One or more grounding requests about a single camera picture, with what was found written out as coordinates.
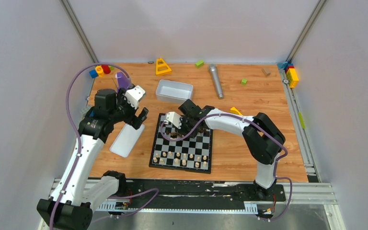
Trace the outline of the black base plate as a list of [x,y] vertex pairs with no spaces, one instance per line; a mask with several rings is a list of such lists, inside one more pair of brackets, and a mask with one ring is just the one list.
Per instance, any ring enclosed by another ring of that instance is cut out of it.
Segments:
[[284,188],[276,184],[272,192],[260,193],[252,182],[130,179],[115,194],[123,197],[157,188],[158,195],[148,208],[241,210],[245,201],[269,204],[286,200]]

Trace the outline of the purple metronome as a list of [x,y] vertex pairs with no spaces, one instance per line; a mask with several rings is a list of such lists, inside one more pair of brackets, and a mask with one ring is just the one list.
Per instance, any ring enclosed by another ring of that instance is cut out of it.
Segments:
[[123,72],[117,72],[115,75],[115,78],[117,80],[117,89],[131,89],[133,84],[131,81],[131,78],[125,75]]

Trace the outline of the green block near wall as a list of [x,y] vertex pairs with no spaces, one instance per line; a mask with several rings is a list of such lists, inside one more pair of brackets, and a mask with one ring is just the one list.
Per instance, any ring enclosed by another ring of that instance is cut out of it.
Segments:
[[195,63],[195,67],[196,68],[200,68],[201,66],[203,66],[205,64],[204,60],[199,60]]

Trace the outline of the black white chessboard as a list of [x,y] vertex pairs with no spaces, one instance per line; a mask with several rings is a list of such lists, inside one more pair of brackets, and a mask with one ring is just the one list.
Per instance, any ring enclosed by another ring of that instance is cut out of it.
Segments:
[[210,174],[213,131],[206,129],[196,137],[182,141],[169,141],[163,138],[162,133],[170,138],[170,133],[174,131],[176,128],[171,124],[163,128],[157,127],[149,167]]

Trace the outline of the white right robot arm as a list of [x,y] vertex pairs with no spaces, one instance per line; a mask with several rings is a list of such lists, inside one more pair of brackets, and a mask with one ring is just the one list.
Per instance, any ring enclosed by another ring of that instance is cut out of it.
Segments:
[[221,130],[244,138],[257,161],[254,193],[257,198],[267,200],[273,195],[276,182],[276,167],[280,152],[285,150],[285,136],[264,113],[256,116],[235,115],[213,106],[200,108],[190,99],[180,107],[180,114],[168,112],[166,122],[172,123],[177,133],[184,138],[195,137],[202,130]]

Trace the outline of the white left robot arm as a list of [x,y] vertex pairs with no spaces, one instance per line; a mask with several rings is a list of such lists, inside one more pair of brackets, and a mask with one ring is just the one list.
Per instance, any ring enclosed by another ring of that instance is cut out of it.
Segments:
[[144,130],[148,109],[137,114],[145,97],[140,86],[131,89],[99,90],[91,107],[74,127],[76,145],[65,172],[48,199],[41,199],[37,211],[50,229],[85,230],[94,211],[110,196],[127,194],[123,173],[107,171],[91,189],[85,190],[92,166],[117,123],[123,122],[113,146],[116,153],[127,157]]

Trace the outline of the brown wooden block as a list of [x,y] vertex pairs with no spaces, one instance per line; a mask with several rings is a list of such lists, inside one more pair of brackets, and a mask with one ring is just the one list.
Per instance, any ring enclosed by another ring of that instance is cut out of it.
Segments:
[[271,70],[268,68],[262,68],[262,73],[264,74],[264,76],[268,77],[271,75]]

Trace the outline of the stacked coloured blocks right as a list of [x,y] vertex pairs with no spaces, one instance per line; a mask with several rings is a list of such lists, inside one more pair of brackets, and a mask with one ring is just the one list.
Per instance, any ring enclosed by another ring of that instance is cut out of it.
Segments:
[[279,62],[277,67],[285,71],[290,88],[295,88],[299,83],[299,77],[294,65],[289,62]]

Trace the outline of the yellow curved block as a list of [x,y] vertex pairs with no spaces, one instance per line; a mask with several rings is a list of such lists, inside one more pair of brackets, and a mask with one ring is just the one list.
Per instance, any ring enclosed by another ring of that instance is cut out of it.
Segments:
[[235,114],[235,115],[242,115],[242,113],[236,107],[232,107],[230,109],[230,113]]

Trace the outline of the blue toy block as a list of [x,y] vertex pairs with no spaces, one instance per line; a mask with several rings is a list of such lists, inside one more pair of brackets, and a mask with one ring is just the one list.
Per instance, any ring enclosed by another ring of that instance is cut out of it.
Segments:
[[89,74],[90,74],[90,76],[91,76],[91,78],[93,78],[93,79],[95,79],[95,78],[97,78],[99,75],[98,75],[98,73],[97,73],[97,71],[96,70],[90,70],[89,71]]

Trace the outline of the yellow cylinder block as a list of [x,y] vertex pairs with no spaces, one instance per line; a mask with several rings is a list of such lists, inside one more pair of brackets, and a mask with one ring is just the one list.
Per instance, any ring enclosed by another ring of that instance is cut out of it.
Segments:
[[95,71],[96,71],[96,74],[98,75],[98,77],[103,77],[105,75],[105,72],[104,72],[104,69],[103,69],[102,65],[96,66]]

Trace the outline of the white rectangular box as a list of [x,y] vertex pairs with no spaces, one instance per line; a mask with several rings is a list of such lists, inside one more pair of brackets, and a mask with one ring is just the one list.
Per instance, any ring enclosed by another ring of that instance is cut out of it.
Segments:
[[193,92],[194,87],[192,84],[160,80],[155,94],[160,101],[182,104],[187,99],[192,99]]

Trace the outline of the yellow triangular toy block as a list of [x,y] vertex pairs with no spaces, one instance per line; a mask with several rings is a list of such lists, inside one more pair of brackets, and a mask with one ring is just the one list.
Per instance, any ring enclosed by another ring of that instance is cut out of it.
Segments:
[[156,60],[155,74],[156,76],[166,75],[172,73],[172,69],[164,61],[163,58],[158,58]]

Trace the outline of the silver microphone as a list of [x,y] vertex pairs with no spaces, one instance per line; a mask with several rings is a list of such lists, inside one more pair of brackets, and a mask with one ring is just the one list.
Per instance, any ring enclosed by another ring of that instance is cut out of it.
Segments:
[[218,68],[215,64],[209,64],[208,71],[211,74],[212,81],[219,99],[224,98],[223,89],[219,80]]

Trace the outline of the white box lid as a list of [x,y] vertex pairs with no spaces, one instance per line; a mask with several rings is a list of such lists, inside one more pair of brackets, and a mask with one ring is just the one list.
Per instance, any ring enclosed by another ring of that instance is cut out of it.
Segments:
[[138,129],[134,129],[131,125],[125,124],[109,150],[118,156],[127,158],[138,142],[144,129],[144,124],[142,124]]

